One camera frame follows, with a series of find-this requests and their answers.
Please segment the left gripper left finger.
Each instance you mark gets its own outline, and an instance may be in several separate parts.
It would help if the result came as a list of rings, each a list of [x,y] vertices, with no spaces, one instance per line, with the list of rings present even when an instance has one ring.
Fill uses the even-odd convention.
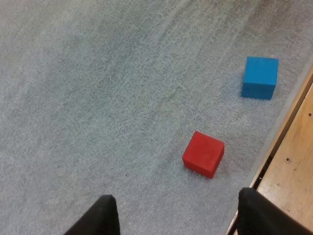
[[[110,194],[100,196],[65,234],[119,235],[120,223],[115,198]]]

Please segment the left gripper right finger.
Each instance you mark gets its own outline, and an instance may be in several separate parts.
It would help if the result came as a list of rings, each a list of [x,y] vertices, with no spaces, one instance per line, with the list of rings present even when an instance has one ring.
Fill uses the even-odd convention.
[[[311,235],[253,188],[239,192],[237,233],[239,235]]]

